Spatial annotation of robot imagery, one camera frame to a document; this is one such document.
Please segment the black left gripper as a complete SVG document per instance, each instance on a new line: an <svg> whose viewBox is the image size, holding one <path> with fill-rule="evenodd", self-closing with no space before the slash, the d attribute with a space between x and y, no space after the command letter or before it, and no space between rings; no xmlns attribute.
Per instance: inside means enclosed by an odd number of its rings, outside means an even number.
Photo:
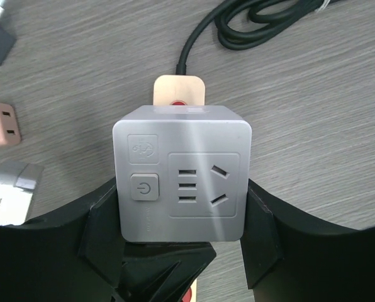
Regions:
<svg viewBox="0 0 375 302"><path fill-rule="evenodd" d="M216 257L208 243L126 243L112 301L182 301Z"/></svg>

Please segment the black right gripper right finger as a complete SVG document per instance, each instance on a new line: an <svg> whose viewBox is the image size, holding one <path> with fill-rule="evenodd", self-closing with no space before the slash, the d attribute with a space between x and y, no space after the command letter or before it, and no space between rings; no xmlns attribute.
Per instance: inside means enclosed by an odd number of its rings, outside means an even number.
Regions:
<svg viewBox="0 0 375 302"><path fill-rule="evenodd" d="M375 301L375 226L330 223L250 181L240 243L256 301Z"/></svg>

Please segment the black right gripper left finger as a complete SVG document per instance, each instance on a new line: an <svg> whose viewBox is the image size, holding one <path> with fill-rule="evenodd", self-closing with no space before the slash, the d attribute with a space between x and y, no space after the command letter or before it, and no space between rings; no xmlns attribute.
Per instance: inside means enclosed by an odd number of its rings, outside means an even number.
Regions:
<svg viewBox="0 0 375 302"><path fill-rule="evenodd" d="M119 301L124 247L114 180L0 226L0 301Z"/></svg>

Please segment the white cube socket adapter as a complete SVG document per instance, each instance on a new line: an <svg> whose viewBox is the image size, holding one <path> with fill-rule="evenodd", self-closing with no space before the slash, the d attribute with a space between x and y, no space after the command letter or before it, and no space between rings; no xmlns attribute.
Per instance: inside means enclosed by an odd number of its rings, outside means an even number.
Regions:
<svg viewBox="0 0 375 302"><path fill-rule="evenodd" d="M243 235L252 127L225 106L141 106L113 127L121 233L134 243Z"/></svg>

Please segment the pink brown plug adapter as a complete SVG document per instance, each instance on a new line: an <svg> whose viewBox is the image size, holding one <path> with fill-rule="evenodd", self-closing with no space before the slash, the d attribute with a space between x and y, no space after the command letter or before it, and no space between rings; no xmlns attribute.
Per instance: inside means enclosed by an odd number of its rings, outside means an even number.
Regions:
<svg viewBox="0 0 375 302"><path fill-rule="evenodd" d="M20 142L21 134L14 108L0 103L0 147L17 145Z"/></svg>

